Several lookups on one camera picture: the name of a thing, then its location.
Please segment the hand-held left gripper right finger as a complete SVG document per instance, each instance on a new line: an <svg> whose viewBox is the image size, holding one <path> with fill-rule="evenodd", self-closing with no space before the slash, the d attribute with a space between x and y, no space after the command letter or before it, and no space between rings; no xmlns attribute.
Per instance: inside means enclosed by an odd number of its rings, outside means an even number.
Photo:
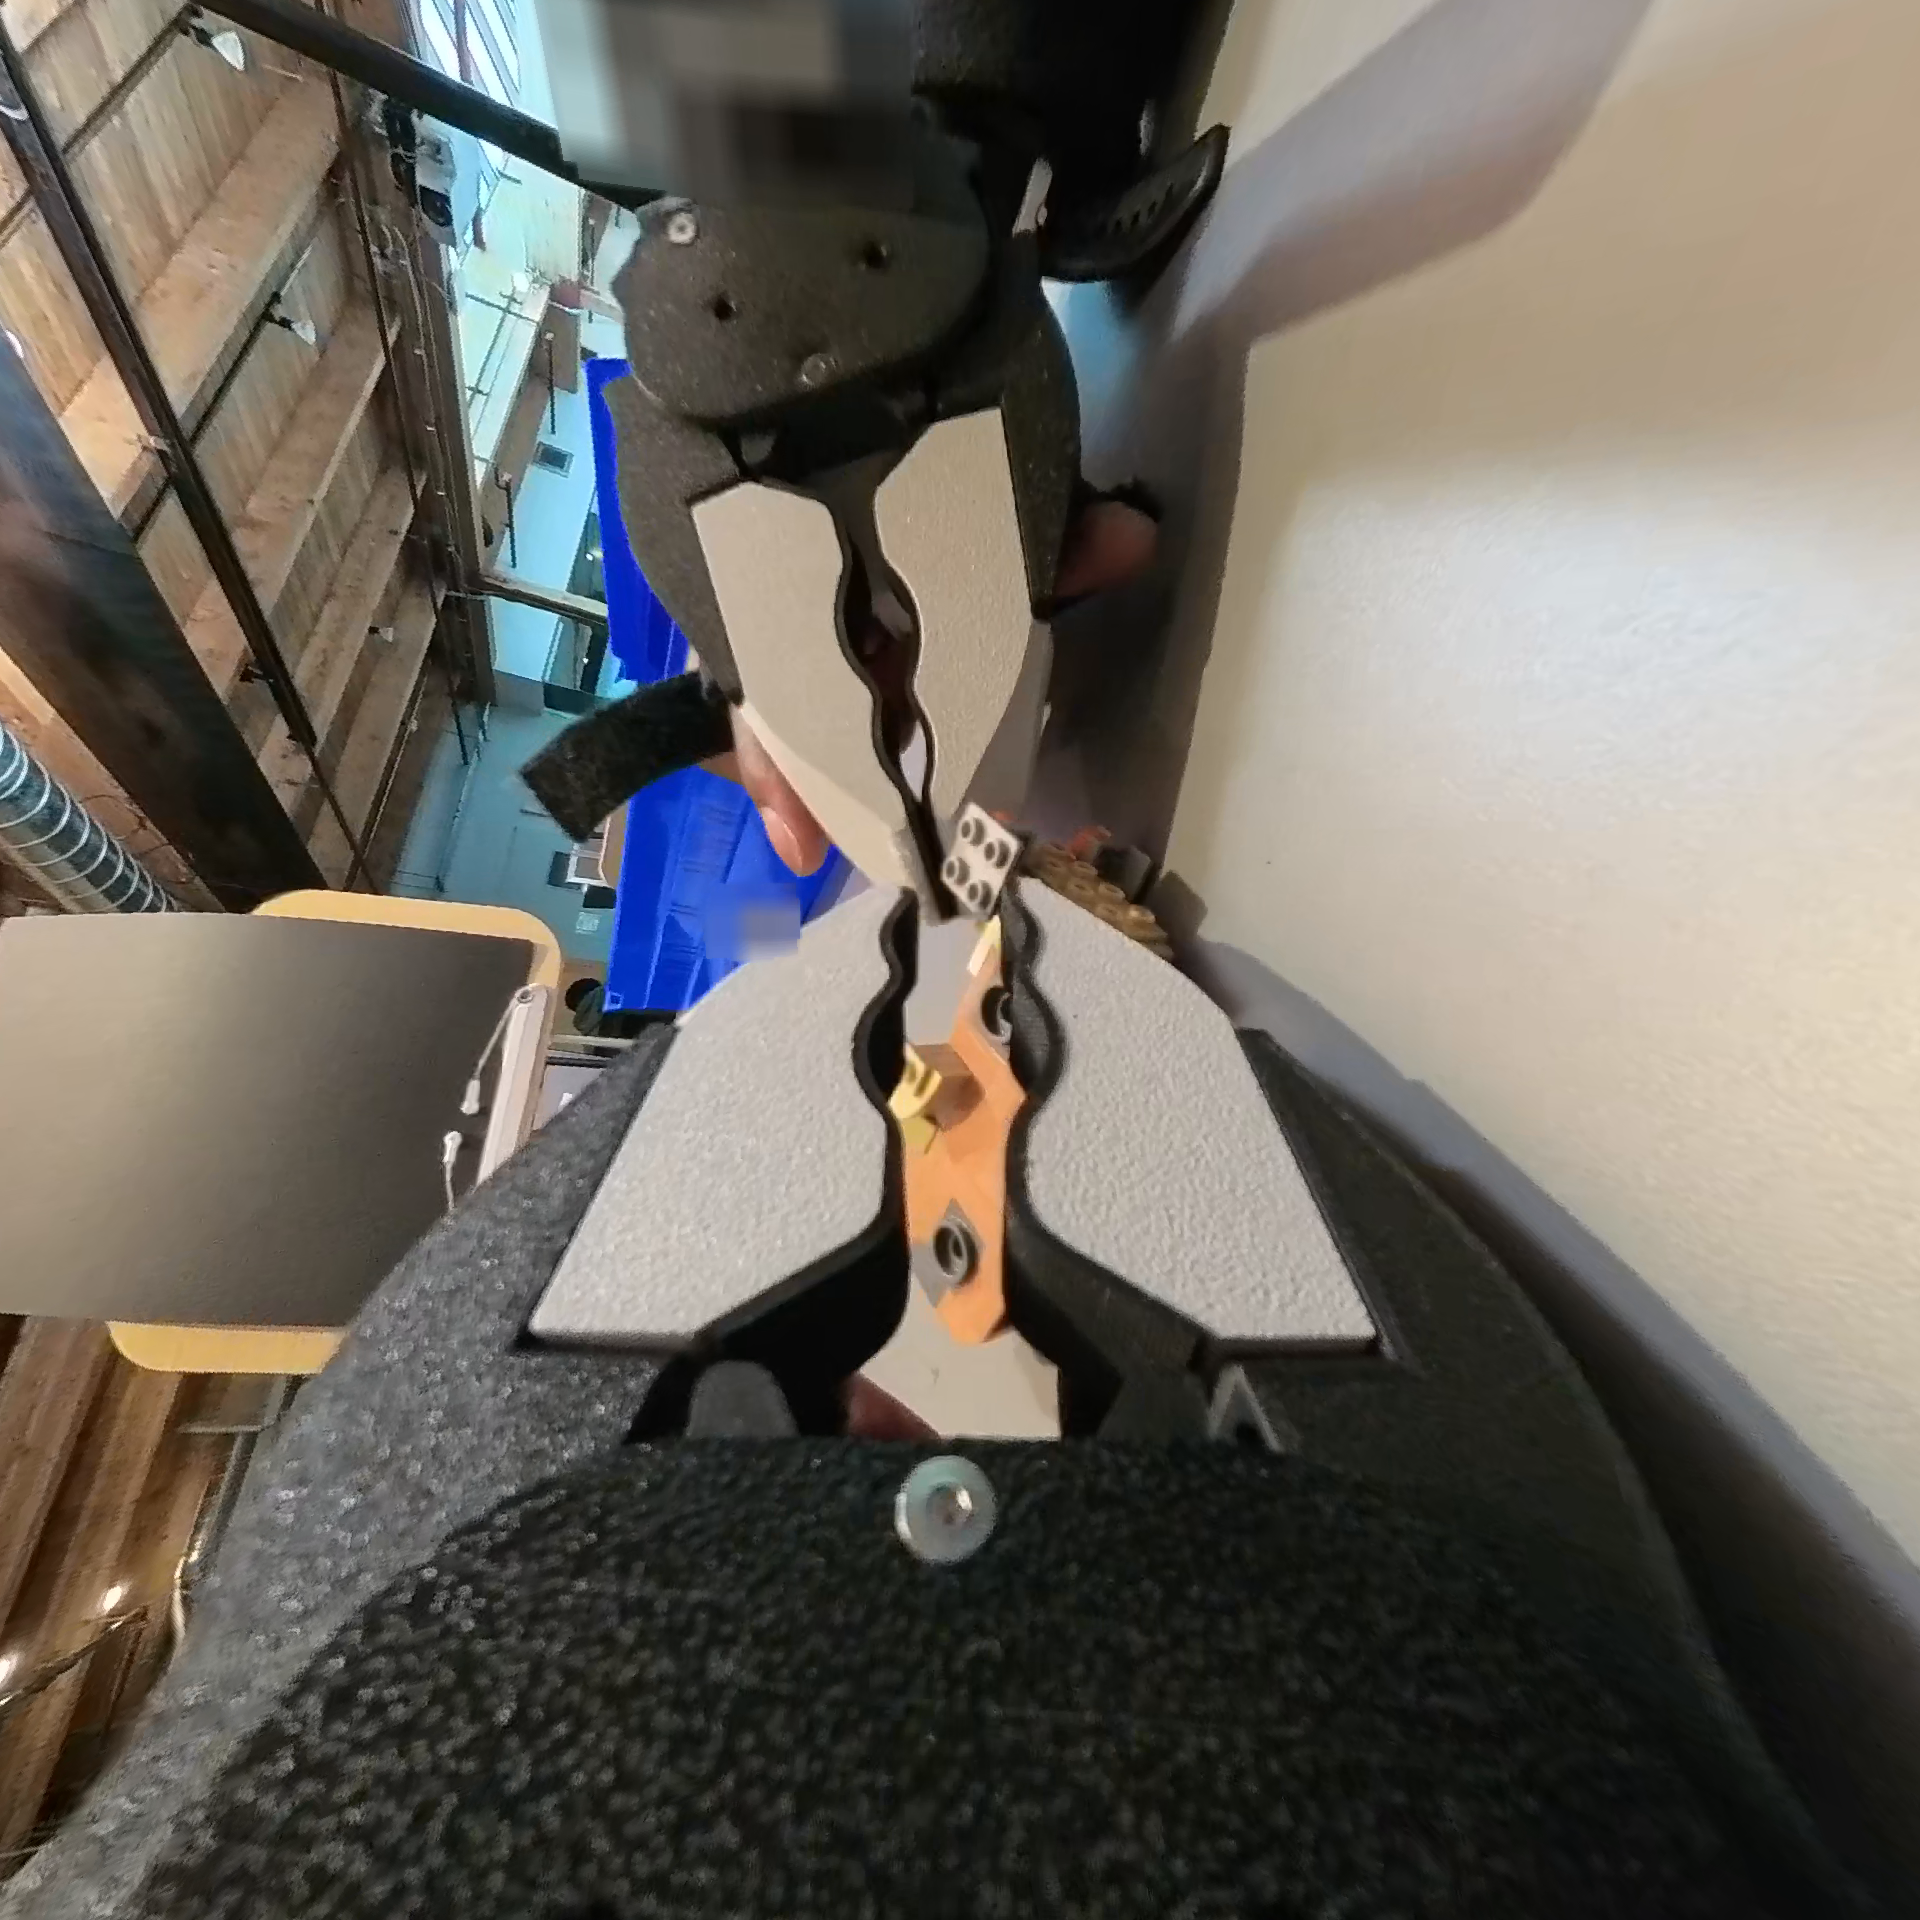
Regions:
<svg viewBox="0 0 1920 1920"><path fill-rule="evenodd" d="M1020 880L1015 1192L1067 1258L1227 1355L1364 1355L1381 1324L1235 1021L1091 908Z"/></svg>

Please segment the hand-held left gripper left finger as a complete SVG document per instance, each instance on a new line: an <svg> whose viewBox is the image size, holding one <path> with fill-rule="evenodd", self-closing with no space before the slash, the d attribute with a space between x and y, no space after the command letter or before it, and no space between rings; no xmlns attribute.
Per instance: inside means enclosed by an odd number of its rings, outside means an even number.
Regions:
<svg viewBox="0 0 1920 1920"><path fill-rule="evenodd" d="M890 1098L917 920L912 895L860 892L681 1017L531 1337L691 1351L900 1224Z"/></svg>

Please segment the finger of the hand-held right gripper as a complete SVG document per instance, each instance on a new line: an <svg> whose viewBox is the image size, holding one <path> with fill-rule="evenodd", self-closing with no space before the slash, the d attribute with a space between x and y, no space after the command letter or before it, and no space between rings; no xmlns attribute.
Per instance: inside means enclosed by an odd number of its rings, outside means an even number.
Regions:
<svg viewBox="0 0 1920 1920"><path fill-rule="evenodd" d="M925 810L950 850L971 802L1020 814L1052 681L1000 410L931 422L878 482L875 530L917 628Z"/></svg>
<svg viewBox="0 0 1920 1920"><path fill-rule="evenodd" d="M942 920L922 632L878 491L744 480L695 505L695 531L757 748L865 880Z"/></svg>

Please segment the orange and yellow brick model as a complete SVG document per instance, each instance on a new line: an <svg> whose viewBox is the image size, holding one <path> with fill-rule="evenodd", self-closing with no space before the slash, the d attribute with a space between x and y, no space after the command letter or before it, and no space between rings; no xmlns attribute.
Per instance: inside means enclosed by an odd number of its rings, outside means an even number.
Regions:
<svg viewBox="0 0 1920 1920"><path fill-rule="evenodd" d="M1171 941L1145 892L1157 864L1105 828L1032 841L1024 878L1064 895L1160 960ZM1011 1064L1002 927L937 928L931 1008L950 1030L904 1045L890 1112L904 1147L910 1265L950 1337L998 1340L1005 1308L1005 1165L1025 1090Z"/></svg>

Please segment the grey square brick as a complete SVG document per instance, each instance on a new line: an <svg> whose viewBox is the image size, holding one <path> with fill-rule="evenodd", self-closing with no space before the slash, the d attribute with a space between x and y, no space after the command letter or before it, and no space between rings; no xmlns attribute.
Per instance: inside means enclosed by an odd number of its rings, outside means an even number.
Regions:
<svg viewBox="0 0 1920 1920"><path fill-rule="evenodd" d="M937 872L941 895L955 918L985 922L1020 872L1030 835L974 800L962 802L950 825Z"/></svg>

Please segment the person's right hand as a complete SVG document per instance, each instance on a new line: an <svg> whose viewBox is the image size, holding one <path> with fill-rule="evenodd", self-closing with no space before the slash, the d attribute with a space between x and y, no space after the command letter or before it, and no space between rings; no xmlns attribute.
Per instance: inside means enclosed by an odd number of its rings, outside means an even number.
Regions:
<svg viewBox="0 0 1920 1920"><path fill-rule="evenodd" d="M1137 478L1115 488L1080 482L1075 491L1075 518L1057 567L1052 611L1070 615L1077 605L1130 587L1157 557L1162 530L1162 500ZM717 777L734 781L755 802L772 850L792 874L810 878L822 868L831 850L852 850L821 822L812 807L781 770L781 760L757 737L744 705L730 710L731 745L707 760Z"/></svg>

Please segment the stacked blue plastic bins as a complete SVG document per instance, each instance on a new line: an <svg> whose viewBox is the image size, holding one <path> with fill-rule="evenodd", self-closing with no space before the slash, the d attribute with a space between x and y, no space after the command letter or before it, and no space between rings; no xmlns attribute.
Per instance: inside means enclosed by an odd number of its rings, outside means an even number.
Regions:
<svg viewBox="0 0 1920 1920"><path fill-rule="evenodd" d="M618 498L618 447L605 390L625 375L625 360L592 357L585 364L594 514L605 590L605 665L600 674L605 698L681 677L691 665L687 634L637 567Z"/></svg>

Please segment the white tube lamp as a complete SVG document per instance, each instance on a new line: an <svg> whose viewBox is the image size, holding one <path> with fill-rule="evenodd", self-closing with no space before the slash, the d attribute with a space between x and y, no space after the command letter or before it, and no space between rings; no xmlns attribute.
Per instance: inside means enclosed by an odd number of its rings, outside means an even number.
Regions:
<svg viewBox="0 0 1920 1920"><path fill-rule="evenodd" d="M555 991L531 984L502 1008L467 1078L457 1121L444 1135L445 1210L497 1175L535 1132Z"/></svg>

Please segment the blue plastic bin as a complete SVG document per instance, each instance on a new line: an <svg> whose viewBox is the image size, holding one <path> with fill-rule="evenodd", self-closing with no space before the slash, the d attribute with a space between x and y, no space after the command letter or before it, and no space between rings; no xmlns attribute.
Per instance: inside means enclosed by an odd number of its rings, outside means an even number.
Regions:
<svg viewBox="0 0 1920 1920"><path fill-rule="evenodd" d="M860 888L840 850L792 874L744 785L677 772L630 802L605 1007L677 1015Z"/></svg>

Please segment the black board with tan frame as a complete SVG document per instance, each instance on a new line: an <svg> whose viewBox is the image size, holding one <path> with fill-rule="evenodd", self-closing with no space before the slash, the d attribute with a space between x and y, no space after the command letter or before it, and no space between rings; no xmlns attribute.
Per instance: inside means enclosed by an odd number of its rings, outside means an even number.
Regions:
<svg viewBox="0 0 1920 1920"><path fill-rule="evenodd" d="M564 954L521 908L295 892L2 927L2 1314L157 1375L318 1375L450 1211L444 1135Z"/></svg>

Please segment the silver ventilation duct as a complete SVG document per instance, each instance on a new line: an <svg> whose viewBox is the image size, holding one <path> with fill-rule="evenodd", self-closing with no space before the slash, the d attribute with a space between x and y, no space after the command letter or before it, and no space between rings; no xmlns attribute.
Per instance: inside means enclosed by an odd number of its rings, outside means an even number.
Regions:
<svg viewBox="0 0 1920 1920"><path fill-rule="evenodd" d="M2 727L2 861L71 915L181 911L181 900L11 727Z"/></svg>

